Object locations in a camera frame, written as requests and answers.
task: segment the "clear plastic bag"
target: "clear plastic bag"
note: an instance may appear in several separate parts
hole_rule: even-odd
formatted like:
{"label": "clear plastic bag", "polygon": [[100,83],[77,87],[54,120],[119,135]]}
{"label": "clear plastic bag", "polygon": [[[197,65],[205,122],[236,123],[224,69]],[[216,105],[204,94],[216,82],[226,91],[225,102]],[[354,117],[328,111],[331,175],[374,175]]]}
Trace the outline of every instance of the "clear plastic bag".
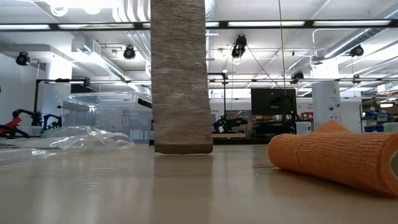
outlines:
{"label": "clear plastic bag", "polygon": [[0,141],[8,146],[33,149],[126,149],[134,145],[122,133],[110,133],[90,126],[50,129],[41,138]]}

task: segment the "security camera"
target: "security camera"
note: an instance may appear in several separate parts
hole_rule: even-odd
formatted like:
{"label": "security camera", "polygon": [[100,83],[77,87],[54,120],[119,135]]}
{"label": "security camera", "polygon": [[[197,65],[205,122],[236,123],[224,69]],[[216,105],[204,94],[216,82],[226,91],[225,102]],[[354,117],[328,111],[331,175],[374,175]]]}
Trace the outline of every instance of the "security camera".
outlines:
{"label": "security camera", "polygon": [[126,50],[123,53],[125,59],[134,59],[136,57],[136,52],[134,51],[134,46],[128,45],[126,46]]}
{"label": "security camera", "polygon": [[28,56],[28,53],[27,52],[19,52],[16,62],[20,66],[30,65],[30,57]]}

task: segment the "computer monitor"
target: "computer monitor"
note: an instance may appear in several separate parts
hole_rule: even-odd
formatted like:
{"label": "computer monitor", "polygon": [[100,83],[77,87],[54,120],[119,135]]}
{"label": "computer monitor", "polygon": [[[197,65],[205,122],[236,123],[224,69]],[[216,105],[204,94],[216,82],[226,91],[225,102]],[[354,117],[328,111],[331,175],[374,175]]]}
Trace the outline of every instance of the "computer monitor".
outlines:
{"label": "computer monitor", "polygon": [[296,90],[278,88],[251,89],[251,113],[253,115],[278,115],[297,112]]}

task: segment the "cable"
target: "cable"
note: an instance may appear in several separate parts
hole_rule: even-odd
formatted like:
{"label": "cable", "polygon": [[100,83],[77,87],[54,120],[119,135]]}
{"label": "cable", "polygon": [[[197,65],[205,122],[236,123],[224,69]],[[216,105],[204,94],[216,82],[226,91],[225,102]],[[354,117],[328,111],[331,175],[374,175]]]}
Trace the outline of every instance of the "cable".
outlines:
{"label": "cable", "polygon": [[36,75],[36,79],[39,79],[39,72],[40,72],[40,62],[37,62],[37,75]]}
{"label": "cable", "polygon": [[260,62],[257,60],[256,56],[254,56],[253,52],[251,51],[251,48],[249,47],[249,45],[246,44],[246,46],[248,47],[248,49],[249,49],[251,55],[252,55],[253,58],[256,60],[257,64],[260,66],[260,68],[262,69],[262,71],[268,76],[268,78],[269,78],[272,82],[274,82],[274,83],[277,85],[278,88],[281,89],[282,87],[280,87],[280,86],[278,85],[278,83],[275,82],[275,81],[269,76],[269,74],[266,72],[266,70],[261,66],[261,64],[260,64]]}
{"label": "cable", "polygon": [[[232,80],[234,80],[234,63],[232,63],[231,69],[232,69],[231,71]],[[231,111],[233,110],[233,102],[234,102],[234,82],[232,82],[232,87],[231,87]]]}
{"label": "cable", "polygon": [[285,88],[285,95],[286,93],[286,76],[285,76],[285,71],[286,71],[286,67],[285,67],[285,47],[284,47],[284,31],[282,28],[282,7],[280,6],[280,0],[278,0],[279,3],[279,21],[280,21],[280,41],[282,44],[282,64],[284,67],[284,72],[283,72],[283,76],[284,76],[284,88]]}

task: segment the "pillar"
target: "pillar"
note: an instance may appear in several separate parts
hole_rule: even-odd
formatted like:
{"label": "pillar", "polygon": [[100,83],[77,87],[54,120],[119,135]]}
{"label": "pillar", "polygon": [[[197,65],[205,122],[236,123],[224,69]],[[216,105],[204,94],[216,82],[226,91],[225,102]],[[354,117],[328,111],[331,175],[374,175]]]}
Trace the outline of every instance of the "pillar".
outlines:
{"label": "pillar", "polygon": [[[338,78],[338,63],[335,59],[324,61],[312,68],[313,78]],[[314,128],[328,121],[342,123],[340,84],[338,82],[318,82],[312,84]]]}
{"label": "pillar", "polygon": [[205,1],[152,0],[150,6],[155,151],[210,153]]}
{"label": "pillar", "polygon": [[[72,78],[72,64],[66,60],[57,60],[45,66],[45,79],[55,80],[58,78]],[[60,100],[70,94],[70,85],[65,84],[41,84],[42,114],[61,115],[57,109],[61,105]]]}

